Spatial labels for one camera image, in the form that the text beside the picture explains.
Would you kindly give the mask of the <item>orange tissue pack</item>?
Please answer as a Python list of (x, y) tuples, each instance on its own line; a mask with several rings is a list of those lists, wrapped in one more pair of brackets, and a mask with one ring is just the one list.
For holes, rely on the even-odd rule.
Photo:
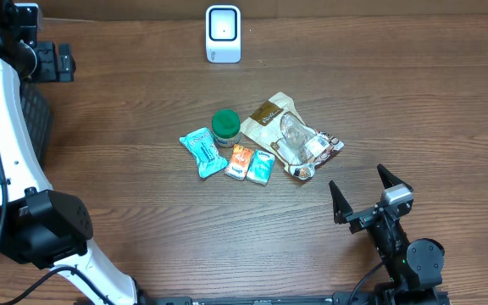
[(252, 149), (235, 144), (230, 161), (225, 168), (225, 174), (237, 180), (244, 180), (252, 162), (252, 155)]

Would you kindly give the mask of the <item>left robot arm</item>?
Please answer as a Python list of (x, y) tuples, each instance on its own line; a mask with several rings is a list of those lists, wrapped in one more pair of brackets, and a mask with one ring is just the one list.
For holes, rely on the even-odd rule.
[(36, 84), (71, 82), (76, 66), (68, 44), (37, 40), (41, 19), (34, 3), (0, 1), (0, 256), (64, 277), (94, 304), (144, 304), (94, 241), (85, 204), (42, 170), (52, 115)]

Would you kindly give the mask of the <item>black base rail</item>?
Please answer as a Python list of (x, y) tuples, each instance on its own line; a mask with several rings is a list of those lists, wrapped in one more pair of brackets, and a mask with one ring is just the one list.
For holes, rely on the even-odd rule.
[(401, 301), (380, 302), (372, 292), (357, 293), (350, 303), (351, 292), (335, 292), (331, 296), (297, 296), (297, 297), (229, 297), (203, 298), (190, 297), (156, 297), (149, 304), (155, 305), (373, 305), (373, 304), (451, 304), (446, 292), (439, 292), (436, 301), (426, 297), (424, 301), (414, 302), (407, 298)]

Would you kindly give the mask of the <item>beige dried food pouch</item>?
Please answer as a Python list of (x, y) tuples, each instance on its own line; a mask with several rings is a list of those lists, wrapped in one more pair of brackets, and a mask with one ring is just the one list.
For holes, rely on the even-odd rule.
[(241, 123), (241, 133), (274, 154), (285, 171), (309, 180), (333, 158), (344, 143), (327, 132), (305, 124), (291, 97), (278, 92)]

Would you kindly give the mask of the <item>white barcode scanner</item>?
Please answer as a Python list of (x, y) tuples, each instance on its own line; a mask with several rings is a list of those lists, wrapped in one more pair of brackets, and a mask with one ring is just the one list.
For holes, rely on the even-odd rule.
[(241, 11), (232, 4), (215, 4), (205, 13), (206, 57), (213, 64), (241, 60)]

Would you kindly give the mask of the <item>grey plastic mesh basket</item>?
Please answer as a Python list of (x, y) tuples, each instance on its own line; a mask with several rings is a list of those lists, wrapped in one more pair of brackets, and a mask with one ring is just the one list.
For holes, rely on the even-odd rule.
[(20, 104), (33, 150), (43, 168), (53, 127), (53, 112), (48, 100), (31, 83), (20, 85)]

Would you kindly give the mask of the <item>green lid jar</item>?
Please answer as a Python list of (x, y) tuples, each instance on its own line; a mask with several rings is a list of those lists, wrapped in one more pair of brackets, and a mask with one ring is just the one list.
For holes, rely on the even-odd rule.
[(241, 121), (231, 109), (221, 109), (212, 117), (214, 141), (221, 147), (233, 147), (241, 139)]

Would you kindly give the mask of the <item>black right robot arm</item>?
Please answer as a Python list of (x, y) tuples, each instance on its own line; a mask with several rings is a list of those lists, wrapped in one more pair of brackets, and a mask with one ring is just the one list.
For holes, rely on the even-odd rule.
[(352, 210), (337, 184), (329, 182), (334, 221), (348, 224), (354, 234), (368, 232), (380, 263), (352, 291), (335, 292), (334, 304), (449, 305), (448, 293), (438, 291), (442, 283), (445, 249), (430, 238), (410, 241), (400, 218), (410, 213), (413, 188), (384, 165), (377, 166), (384, 190), (380, 200), (360, 212)]

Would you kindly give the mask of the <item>teal tissue pack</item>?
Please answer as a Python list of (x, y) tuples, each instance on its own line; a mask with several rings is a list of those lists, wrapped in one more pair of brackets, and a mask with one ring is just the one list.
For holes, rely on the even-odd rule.
[(274, 154), (256, 150), (252, 155), (252, 162), (248, 168), (246, 178), (254, 183), (266, 186), (269, 182), (274, 163)]

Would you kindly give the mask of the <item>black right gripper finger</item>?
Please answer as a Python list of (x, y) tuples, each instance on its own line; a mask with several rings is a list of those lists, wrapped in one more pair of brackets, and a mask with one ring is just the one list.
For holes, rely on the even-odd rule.
[(352, 207), (333, 180), (329, 182), (329, 188), (333, 202), (334, 221), (339, 225), (345, 224), (347, 218), (353, 214)]
[(392, 174), (392, 172), (390, 172), (383, 164), (378, 164), (377, 170), (378, 170), (380, 179), (381, 179), (382, 184), (383, 184), (385, 189), (403, 184), (410, 191), (413, 191), (413, 188), (408, 183), (406, 183), (405, 181), (401, 180), (400, 178), (398, 178), (397, 176)]

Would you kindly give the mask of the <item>teal snack wrapper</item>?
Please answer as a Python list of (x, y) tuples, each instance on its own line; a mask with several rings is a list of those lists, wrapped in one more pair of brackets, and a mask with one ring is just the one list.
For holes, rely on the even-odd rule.
[(194, 157), (198, 174), (202, 179), (218, 173), (228, 165), (227, 159), (219, 154), (213, 134), (207, 127), (202, 127), (182, 136), (180, 143)]

